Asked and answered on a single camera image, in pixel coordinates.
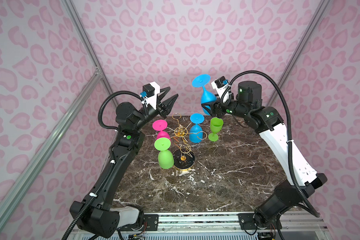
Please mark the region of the blue wine glass front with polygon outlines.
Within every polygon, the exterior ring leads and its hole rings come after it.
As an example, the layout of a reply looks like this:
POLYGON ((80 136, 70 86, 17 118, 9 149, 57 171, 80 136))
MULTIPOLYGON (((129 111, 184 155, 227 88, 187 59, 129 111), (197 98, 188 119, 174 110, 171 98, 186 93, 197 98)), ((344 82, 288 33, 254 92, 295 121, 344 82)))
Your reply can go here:
POLYGON ((211 80, 211 76, 207 74, 199 75, 192 81, 194 88, 202 88, 203 94, 201 97, 201 104, 206 102, 213 102, 217 100, 217 97, 206 89, 206 84, 211 80))

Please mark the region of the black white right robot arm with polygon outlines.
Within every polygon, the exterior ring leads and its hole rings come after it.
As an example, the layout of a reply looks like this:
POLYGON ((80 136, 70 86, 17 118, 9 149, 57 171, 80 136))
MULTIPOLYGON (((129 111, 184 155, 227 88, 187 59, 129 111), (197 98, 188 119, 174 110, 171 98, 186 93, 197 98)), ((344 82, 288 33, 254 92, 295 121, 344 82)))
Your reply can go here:
POLYGON ((211 86, 217 94, 204 91, 201 100, 204 111, 217 118, 222 118, 226 114, 243 118, 245 123, 268 144, 286 173, 287 179, 278 184, 273 194, 255 209, 254 216, 249 221, 252 229, 269 228, 277 222, 277 217, 302 202, 289 168, 287 126, 275 108, 262 105, 260 84, 254 81, 240 82, 235 98, 223 96, 229 86, 224 77, 211 82, 211 86))

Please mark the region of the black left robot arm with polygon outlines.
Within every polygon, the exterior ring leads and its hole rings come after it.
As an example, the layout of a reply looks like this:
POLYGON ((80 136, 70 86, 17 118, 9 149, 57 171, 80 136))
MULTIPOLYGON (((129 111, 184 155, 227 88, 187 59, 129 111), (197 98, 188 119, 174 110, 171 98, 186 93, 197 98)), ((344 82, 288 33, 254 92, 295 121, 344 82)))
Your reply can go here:
POLYGON ((109 147, 109 158, 99 179, 80 202, 73 202, 70 213, 72 223, 63 235, 69 238, 74 227, 93 233, 97 237, 110 238, 123 227, 140 230, 144 227, 144 209, 130 205, 112 210, 115 193, 124 174, 139 153, 145 134, 142 128, 156 116, 166 118, 178 98, 178 94, 164 99, 170 87, 154 88, 153 84, 143 86, 140 94, 131 91, 118 91, 109 95, 98 112, 99 125, 107 130, 116 130, 115 141, 109 147), (107 104, 117 96, 129 95, 137 98, 143 107, 137 110, 130 102, 120 103, 116 108, 118 126, 108 126, 103 122, 103 113, 107 104))

